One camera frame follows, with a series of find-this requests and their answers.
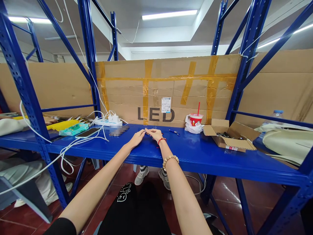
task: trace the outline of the white wall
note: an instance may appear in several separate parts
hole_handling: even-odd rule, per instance
[[[224,55],[229,45],[219,45],[217,54]],[[166,59],[211,55],[212,46],[129,47],[132,60]]]
[[[21,41],[19,41],[19,46],[25,57],[28,56],[28,54],[34,49],[33,45],[29,45]],[[50,63],[56,62],[54,55],[52,53],[43,51],[43,50],[40,50],[40,51],[41,51],[44,62],[50,62]],[[36,52],[33,54],[32,57],[30,57],[28,62],[38,62]],[[1,50],[0,50],[0,63],[6,63],[6,60]]]
[[[74,58],[71,55],[64,55],[63,58],[64,58],[65,63],[76,63]],[[79,55],[78,58],[83,64],[85,64],[85,60],[82,55]],[[109,58],[109,54],[97,55],[97,61],[107,61],[108,58]]]

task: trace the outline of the ceiling light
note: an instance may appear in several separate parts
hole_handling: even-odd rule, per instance
[[[162,14],[154,14],[154,15],[145,15],[142,16],[143,20],[153,20],[153,19],[161,19],[175,16],[186,16],[186,15],[195,15],[198,10],[189,10],[189,11],[176,11]]]
[[[264,44],[264,45],[262,45],[262,46],[259,46],[258,49],[260,49],[260,48],[262,48],[262,47],[265,47],[265,46],[267,46],[267,45],[270,45],[270,44],[272,44],[272,43],[274,43],[274,42],[277,42],[277,41],[279,41],[279,39],[280,39],[280,38],[277,38],[277,39],[275,39],[274,41],[270,41],[270,42],[268,42],[268,43],[266,43],[266,44]]]
[[[308,25],[308,26],[306,26],[306,27],[303,27],[303,28],[301,28],[301,29],[298,29],[297,31],[294,31],[293,34],[299,33],[299,32],[301,32],[301,31],[304,31],[304,30],[306,30],[306,29],[308,29],[308,28],[311,28],[311,27],[313,27],[313,24]],[[274,42],[277,42],[277,41],[279,41],[279,40],[280,40],[280,38],[277,38],[277,39],[275,39],[275,40],[273,40],[273,41],[270,41],[270,42],[268,42],[268,43],[266,43],[266,44],[264,44],[264,45],[262,45],[262,46],[259,46],[258,49],[259,49],[259,48],[262,48],[262,47],[265,47],[265,46],[267,46],[267,45],[270,45],[270,44],[272,44],[272,43],[274,43]]]
[[[16,23],[27,23],[27,19],[25,17],[9,16],[9,20]],[[51,24],[51,21],[49,19],[30,18],[30,20],[35,24]]]
[[[70,35],[70,36],[65,36],[67,39],[72,39],[72,38],[76,38],[75,35]],[[45,40],[47,41],[52,41],[52,40],[59,40],[61,39],[60,37],[51,37],[51,38],[45,38]]]

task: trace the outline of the beige bag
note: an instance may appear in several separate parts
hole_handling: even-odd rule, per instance
[[[281,155],[275,155],[274,158],[293,164],[301,165],[313,146],[313,130],[310,128],[289,124],[269,124],[256,130],[265,131],[263,144]]]

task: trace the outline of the white bag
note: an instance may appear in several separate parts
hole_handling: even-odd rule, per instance
[[[193,134],[200,134],[203,131],[202,127],[204,125],[192,126],[189,121],[189,116],[190,115],[188,114],[185,119],[185,122],[186,122],[185,131],[188,131]]]

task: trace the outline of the human hand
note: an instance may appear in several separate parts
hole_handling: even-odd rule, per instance
[[[136,132],[127,145],[129,145],[132,149],[135,148],[142,141],[145,133],[145,130]]]
[[[157,130],[157,129],[149,129],[148,130],[147,128],[145,130],[157,142],[159,142],[159,140],[161,138],[163,138],[162,132],[160,130]]]

